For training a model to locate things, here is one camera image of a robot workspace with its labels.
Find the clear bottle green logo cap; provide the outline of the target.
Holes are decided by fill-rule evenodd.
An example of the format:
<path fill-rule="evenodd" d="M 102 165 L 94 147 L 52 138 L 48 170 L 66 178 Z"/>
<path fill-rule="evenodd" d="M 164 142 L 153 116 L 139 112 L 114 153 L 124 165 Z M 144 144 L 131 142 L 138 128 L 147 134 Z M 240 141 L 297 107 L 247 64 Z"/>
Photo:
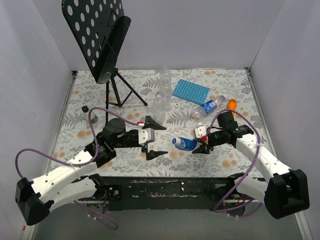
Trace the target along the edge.
<path fill-rule="evenodd" d="M 170 107 L 171 107 L 172 94 L 173 94 L 171 80 L 164 79 L 160 83 L 159 92 L 162 95 L 163 101 L 165 103 L 165 108 L 168 111 L 170 109 Z"/>

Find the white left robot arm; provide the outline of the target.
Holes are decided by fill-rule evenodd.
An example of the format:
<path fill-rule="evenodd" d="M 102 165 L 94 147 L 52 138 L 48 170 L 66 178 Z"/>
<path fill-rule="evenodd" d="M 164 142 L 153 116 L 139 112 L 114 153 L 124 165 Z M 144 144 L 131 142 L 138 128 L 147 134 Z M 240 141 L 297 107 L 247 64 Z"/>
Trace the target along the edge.
<path fill-rule="evenodd" d="M 141 148 L 148 161 L 166 154 L 148 150 L 148 144 L 155 141 L 155 131 L 165 129 L 149 115 L 130 131 L 123 119 L 113 118 L 65 165 L 31 180 L 22 177 L 16 185 L 15 202 L 26 224 L 36 225 L 56 208 L 77 200 L 119 200 L 121 186 L 109 185 L 92 172 L 114 159 L 120 148 Z"/>

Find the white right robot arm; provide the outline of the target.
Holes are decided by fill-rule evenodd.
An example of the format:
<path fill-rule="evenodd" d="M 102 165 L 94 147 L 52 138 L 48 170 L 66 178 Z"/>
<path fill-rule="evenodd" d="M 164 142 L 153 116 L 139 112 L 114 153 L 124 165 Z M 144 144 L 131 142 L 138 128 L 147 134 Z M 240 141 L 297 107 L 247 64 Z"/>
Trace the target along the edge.
<path fill-rule="evenodd" d="M 235 110 L 221 110 L 213 119 L 219 125 L 215 132 L 211 131 L 212 125 L 205 127 L 201 123 L 193 130 L 194 139 L 200 143 L 193 153 L 209 154 L 216 146 L 228 144 L 251 162 L 246 172 L 227 178 L 225 194 L 213 210 L 224 212 L 221 208 L 224 201 L 241 195 L 259 201 L 275 219 L 307 210 L 310 207 L 307 175 L 301 169 L 293 170 L 282 163 L 262 146 L 253 124 L 247 121 L 238 125 L 234 119 L 237 114 Z"/>

